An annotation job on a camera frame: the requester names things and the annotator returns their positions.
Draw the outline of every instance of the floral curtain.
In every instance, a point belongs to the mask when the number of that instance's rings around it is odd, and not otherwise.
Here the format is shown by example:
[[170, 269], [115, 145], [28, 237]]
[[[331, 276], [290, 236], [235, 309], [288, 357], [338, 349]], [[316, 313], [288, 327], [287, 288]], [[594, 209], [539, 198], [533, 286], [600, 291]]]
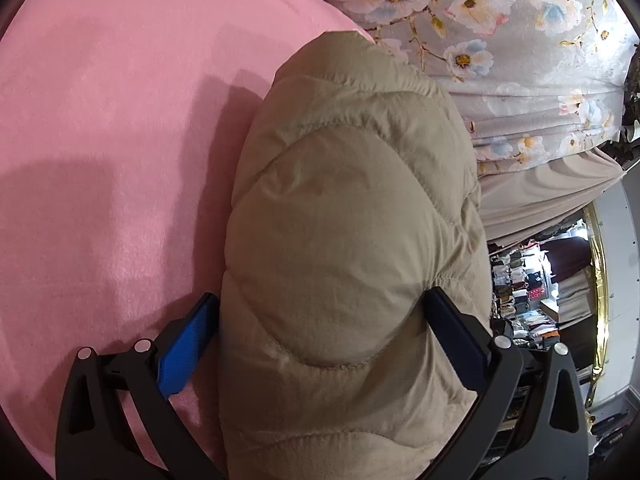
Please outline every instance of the floral curtain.
[[615, 0], [326, 0], [455, 99], [478, 172], [616, 138], [638, 37]]

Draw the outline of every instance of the quilted fabric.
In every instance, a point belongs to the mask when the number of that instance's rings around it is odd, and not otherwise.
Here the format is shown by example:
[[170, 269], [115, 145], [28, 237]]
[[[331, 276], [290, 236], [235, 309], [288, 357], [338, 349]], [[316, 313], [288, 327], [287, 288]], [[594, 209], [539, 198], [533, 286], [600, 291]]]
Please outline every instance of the quilted fabric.
[[225, 243], [220, 419], [232, 480], [414, 479], [474, 394], [415, 304], [488, 322], [474, 152], [450, 96], [358, 33], [277, 72]]

